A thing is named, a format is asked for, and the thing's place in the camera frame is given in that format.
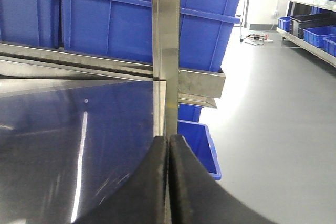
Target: blue storage bin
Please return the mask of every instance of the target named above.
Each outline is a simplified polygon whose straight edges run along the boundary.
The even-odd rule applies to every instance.
[[[178,133],[183,135],[198,160],[215,180],[222,178],[217,153],[209,129],[205,124],[179,120]]]
[[[290,16],[278,18],[278,27],[284,31],[289,31]]]
[[[316,46],[323,48],[324,41],[323,38],[336,36],[336,27],[334,26],[322,26],[322,27],[314,27],[304,29],[304,37],[303,39]]]
[[[324,50],[336,57],[336,36],[323,38]]]
[[[0,0],[0,40],[57,48],[60,0]]]
[[[312,6],[310,14],[320,14],[320,13],[327,13],[327,12],[329,12],[329,10]]]
[[[198,122],[200,120],[202,107],[180,104],[178,119],[184,121]]]
[[[239,0],[181,0],[180,66],[217,72]],[[66,50],[152,62],[151,0],[63,0]]]

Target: black storage bin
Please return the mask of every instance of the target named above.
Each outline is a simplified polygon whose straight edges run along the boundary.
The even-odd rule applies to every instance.
[[[336,13],[321,13],[290,18],[290,33],[303,39],[306,28],[336,25]]]

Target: metal shelf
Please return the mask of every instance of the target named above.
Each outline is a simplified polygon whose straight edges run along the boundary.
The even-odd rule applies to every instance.
[[[292,2],[320,7],[336,12],[336,1],[333,0],[290,0]]]
[[[277,32],[283,36],[283,38],[286,38],[299,47],[302,47],[303,49],[309,51],[310,53],[316,55],[317,57],[321,58],[322,60],[326,61],[327,63],[333,65],[336,67],[336,57],[333,55],[330,55],[329,53],[321,50],[320,48],[317,48],[307,42],[305,42],[303,39],[299,39],[298,37],[294,36],[293,34],[290,34],[280,28],[277,28]]]

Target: vertical steel post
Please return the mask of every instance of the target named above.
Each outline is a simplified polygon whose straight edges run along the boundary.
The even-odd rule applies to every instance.
[[[154,78],[166,81],[166,135],[177,133],[180,0],[152,0]]]

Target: gray floor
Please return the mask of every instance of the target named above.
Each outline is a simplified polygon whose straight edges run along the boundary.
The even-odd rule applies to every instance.
[[[203,109],[231,194],[279,224],[336,223],[336,68],[234,28],[218,109]]]

